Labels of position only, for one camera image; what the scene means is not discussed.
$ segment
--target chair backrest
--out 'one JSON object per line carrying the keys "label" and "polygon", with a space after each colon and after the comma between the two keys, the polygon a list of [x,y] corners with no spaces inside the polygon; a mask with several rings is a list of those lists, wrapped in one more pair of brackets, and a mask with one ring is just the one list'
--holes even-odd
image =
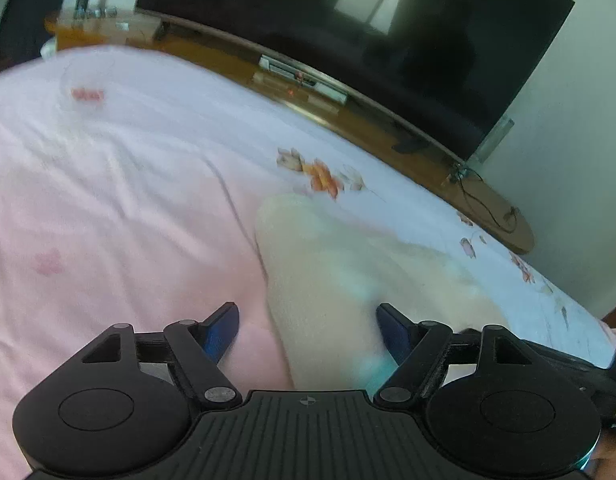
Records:
{"label": "chair backrest", "polygon": [[23,63],[40,56],[51,35],[44,19],[59,12],[64,0],[8,0],[0,19],[0,58]]}

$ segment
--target bed sheet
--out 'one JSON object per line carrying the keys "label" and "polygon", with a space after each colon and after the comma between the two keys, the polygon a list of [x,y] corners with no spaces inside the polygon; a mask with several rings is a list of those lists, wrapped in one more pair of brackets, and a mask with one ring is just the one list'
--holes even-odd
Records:
{"label": "bed sheet", "polygon": [[451,255],[518,336],[610,362],[616,337],[587,311],[318,124],[173,57],[66,52],[0,75],[0,480],[28,472],[18,400],[115,322],[157,331],[234,301],[221,368],[242,392],[291,387],[254,238],[259,205],[284,192]]}

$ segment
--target black television screen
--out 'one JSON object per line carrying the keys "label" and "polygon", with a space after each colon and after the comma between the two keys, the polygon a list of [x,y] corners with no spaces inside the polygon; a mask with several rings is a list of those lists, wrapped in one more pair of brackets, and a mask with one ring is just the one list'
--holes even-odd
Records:
{"label": "black television screen", "polygon": [[572,0],[138,0],[228,32],[388,108],[468,158],[514,99]]}

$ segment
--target black cable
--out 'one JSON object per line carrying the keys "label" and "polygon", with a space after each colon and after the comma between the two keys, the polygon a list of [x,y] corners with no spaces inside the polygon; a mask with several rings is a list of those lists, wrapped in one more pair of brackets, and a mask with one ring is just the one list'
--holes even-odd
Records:
{"label": "black cable", "polygon": [[[472,170],[471,168],[466,168],[469,171],[472,171],[477,177],[479,177],[479,180],[481,180],[483,182],[482,176],[477,173],[475,170]],[[517,211],[515,210],[515,208],[510,208],[511,214],[512,216],[515,217],[515,225],[512,228],[507,228],[504,227],[503,225],[501,225],[497,219],[495,218],[495,215],[492,214],[492,211],[490,211],[490,209],[488,208],[487,205],[485,205],[485,203],[483,203],[480,199],[478,199],[475,195],[473,195],[472,193],[466,191],[466,188],[464,187],[464,178],[462,176],[460,176],[460,174],[458,174],[458,181],[459,181],[459,186],[462,188],[462,192],[464,194],[464,197],[466,198],[466,203],[468,204],[468,207],[470,207],[470,209],[472,210],[472,212],[479,217],[480,215],[474,210],[474,208],[472,207],[472,205],[470,205],[470,202],[468,200],[468,197],[472,198],[473,200],[475,200],[476,202],[480,203],[483,208],[488,212],[488,214],[490,215],[490,218],[492,218],[492,221],[495,222],[495,225],[501,229],[502,231],[504,231],[507,234],[512,234],[515,232],[515,230],[517,229]]]}

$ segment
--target crosshair logo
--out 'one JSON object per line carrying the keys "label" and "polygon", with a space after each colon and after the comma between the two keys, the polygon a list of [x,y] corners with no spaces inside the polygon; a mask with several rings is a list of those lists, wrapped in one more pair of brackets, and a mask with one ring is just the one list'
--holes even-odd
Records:
{"label": "crosshair logo", "polygon": [[314,403],[317,402],[317,399],[311,396],[305,396],[299,399],[299,402],[302,403],[304,406],[312,406]]}

